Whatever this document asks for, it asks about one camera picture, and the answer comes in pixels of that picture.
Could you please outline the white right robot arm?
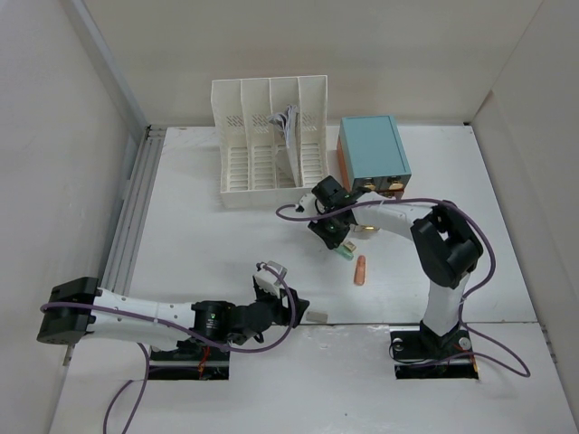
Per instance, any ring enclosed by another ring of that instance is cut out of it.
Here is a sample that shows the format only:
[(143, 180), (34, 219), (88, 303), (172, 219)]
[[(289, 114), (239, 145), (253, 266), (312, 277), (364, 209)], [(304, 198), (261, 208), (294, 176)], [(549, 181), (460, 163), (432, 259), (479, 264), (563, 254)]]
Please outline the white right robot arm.
[(313, 218), (308, 228), (334, 250), (355, 226), (372, 226), (411, 241), (430, 280), (419, 345), (438, 356), (451, 347), (459, 304), (483, 247), (466, 219), (450, 204), (424, 206), (388, 199), (360, 187), (349, 192), (334, 177), (302, 196), (298, 208)]

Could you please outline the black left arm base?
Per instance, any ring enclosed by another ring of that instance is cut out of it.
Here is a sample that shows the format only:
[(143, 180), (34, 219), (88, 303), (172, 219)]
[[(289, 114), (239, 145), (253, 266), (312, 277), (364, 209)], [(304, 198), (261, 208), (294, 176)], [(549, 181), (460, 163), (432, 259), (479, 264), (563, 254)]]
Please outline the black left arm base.
[(150, 381), (227, 381), (230, 354), (193, 341), (180, 343), (171, 351), (152, 348)]

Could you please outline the white instruction booklet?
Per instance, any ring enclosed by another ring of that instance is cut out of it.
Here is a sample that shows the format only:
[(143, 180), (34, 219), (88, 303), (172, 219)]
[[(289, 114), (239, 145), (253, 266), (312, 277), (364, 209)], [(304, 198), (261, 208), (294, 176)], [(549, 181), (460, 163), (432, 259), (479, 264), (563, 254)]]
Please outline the white instruction booklet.
[(288, 105), (284, 111), (268, 116), (267, 120), (280, 133), (284, 141), (283, 150), (276, 155), (276, 164), (285, 175), (292, 179), (295, 187), (300, 187), (299, 108), (296, 105)]

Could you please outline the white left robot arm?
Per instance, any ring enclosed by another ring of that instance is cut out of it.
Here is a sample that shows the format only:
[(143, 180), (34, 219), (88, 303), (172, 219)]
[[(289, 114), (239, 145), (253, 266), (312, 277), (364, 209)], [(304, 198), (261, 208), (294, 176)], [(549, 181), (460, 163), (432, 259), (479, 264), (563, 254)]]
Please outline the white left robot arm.
[(202, 345), (224, 352), (251, 353), (242, 346), (263, 342), (271, 326), (298, 326), (309, 302), (293, 288), (268, 291), (252, 280), (255, 300), (247, 306), (226, 301), (160, 303), (126, 297), (100, 288), (96, 278), (84, 277), (52, 289), (41, 307), (43, 320), (36, 340), (43, 344), (76, 345), (82, 339), (106, 338), (197, 356)]

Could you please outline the green translucent case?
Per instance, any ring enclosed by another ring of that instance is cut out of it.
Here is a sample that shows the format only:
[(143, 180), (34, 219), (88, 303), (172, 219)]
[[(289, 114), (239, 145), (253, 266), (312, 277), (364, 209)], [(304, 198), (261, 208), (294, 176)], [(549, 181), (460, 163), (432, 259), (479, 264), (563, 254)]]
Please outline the green translucent case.
[(353, 252), (344, 248), (343, 246), (340, 246), (339, 248), (337, 248), (336, 253), (338, 253), (341, 257), (343, 257), (344, 259), (346, 259), (348, 261), (350, 261), (354, 258)]

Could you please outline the orange translucent case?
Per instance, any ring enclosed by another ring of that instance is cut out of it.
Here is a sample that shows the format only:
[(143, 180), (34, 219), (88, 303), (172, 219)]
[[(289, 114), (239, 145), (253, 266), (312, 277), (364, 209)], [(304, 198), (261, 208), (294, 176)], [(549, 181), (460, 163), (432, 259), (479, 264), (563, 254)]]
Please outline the orange translucent case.
[(356, 260), (354, 284), (357, 286), (363, 286), (365, 284), (365, 278), (366, 278), (366, 257), (364, 255), (359, 255)]

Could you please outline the grey rectangular eraser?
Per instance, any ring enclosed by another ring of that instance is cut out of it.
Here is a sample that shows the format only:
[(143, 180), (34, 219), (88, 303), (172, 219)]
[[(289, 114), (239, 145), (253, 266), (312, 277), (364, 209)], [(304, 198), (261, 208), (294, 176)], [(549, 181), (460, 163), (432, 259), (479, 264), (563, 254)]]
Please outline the grey rectangular eraser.
[(308, 311), (306, 313), (306, 320), (317, 324), (326, 324), (328, 315), (324, 312)]

